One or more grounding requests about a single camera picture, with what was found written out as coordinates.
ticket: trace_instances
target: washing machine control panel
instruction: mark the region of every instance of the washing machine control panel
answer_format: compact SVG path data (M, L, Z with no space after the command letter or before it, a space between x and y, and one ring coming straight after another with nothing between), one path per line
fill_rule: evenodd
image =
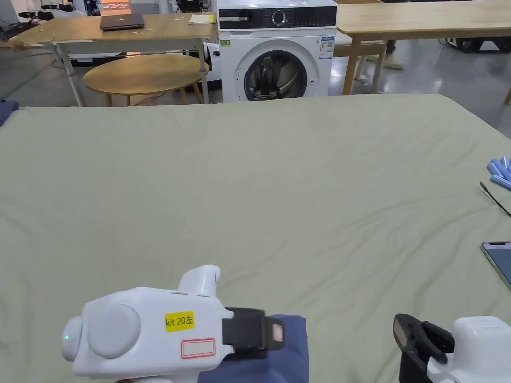
M337 7L219 9L219 29L334 27Z

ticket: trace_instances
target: white robot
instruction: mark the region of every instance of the white robot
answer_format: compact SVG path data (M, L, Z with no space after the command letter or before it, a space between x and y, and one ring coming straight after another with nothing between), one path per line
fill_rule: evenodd
M510 383L511 327L496 317L465 317L452 334L408 314L397 314L401 383Z
M196 383L223 359L266 357L284 346L282 321L261 310L224 308L217 266L186 272L177 291L139 287L89 302L62 335L73 371L138 383Z

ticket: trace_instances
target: washing machine door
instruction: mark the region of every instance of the washing machine door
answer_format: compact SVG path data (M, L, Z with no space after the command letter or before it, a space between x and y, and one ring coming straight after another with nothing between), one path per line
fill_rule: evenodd
M238 66L238 99L266 101L302 97L317 78L317 64L302 45L272 40L256 45Z
M254 60L243 82L249 101L302 97L307 89L307 71L294 54L270 51Z

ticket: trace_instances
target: yellow label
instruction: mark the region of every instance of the yellow label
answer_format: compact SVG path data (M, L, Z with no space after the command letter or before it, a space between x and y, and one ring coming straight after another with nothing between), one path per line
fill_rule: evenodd
M193 311L165 314L165 331L192 330L194 326Z

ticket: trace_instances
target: yellow notepad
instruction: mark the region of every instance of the yellow notepad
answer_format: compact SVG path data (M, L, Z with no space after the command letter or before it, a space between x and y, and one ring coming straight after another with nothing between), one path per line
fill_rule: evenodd
M192 15L188 24L214 24L217 22L215 15Z

